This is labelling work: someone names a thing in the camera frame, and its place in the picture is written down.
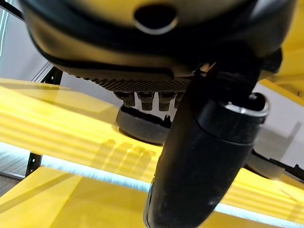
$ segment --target black cable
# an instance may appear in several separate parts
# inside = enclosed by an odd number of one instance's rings
[[[17,9],[16,7],[14,7],[13,5],[6,2],[5,0],[0,0],[0,8],[6,10],[7,12],[9,12],[11,15],[15,16],[16,18],[24,21],[22,12],[19,9]]]

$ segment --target gray floor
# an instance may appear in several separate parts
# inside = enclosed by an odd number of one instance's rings
[[[0,143],[1,172],[10,172],[19,175],[25,175],[28,157],[29,151]],[[19,180],[0,176],[0,196],[5,194],[18,183]]]

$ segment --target black mount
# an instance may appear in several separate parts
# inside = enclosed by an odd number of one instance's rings
[[[240,63],[226,59],[195,74],[157,164],[144,213],[147,227],[198,227],[244,166],[268,103],[252,93],[261,65]]]
[[[49,73],[42,80],[42,83],[53,85],[60,85],[63,72],[56,67],[52,67]],[[29,176],[32,172],[39,168],[41,165],[42,156],[31,152],[28,158],[28,166],[25,177]]]

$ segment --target led light strip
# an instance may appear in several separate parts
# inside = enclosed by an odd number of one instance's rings
[[[135,180],[133,178],[121,176],[118,174],[106,172],[103,170],[95,169],[92,167],[76,164],[70,161],[65,161],[58,158],[53,158],[44,155],[41,162],[42,166],[54,168],[61,171],[66,171],[75,175],[81,175],[91,179],[108,182],[111,184],[116,184],[119,186],[128,187],[131,189],[148,192],[150,189],[150,184]],[[228,214],[242,219],[251,220],[254,222],[264,223],[271,226],[276,226],[280,228],[304,228],[304,225],[299,223],[287,221],[280,218],[275,218],[268,215],[263,215],[260,213],[252,212],[245,209],[236,208],[227,204],[219,203],[216,208],[216,212]]]

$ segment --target yellow panel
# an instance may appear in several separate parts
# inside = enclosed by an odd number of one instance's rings
[[[40,167],[0,198],[1,228],[144,228],[147,194]],[[202,228],[273,226],[214,212]]]
[[[162,147],[119,133],[116,114],[116,107],[67,88],[0,82],[0,141],[151,182]],[[246,170],[240,171],[223,202],[304,223],[302,190]]]
[[[289,35],[284,42],[284,61],[280,71],[283,76],[304,75],[304,0],[299,0]]]

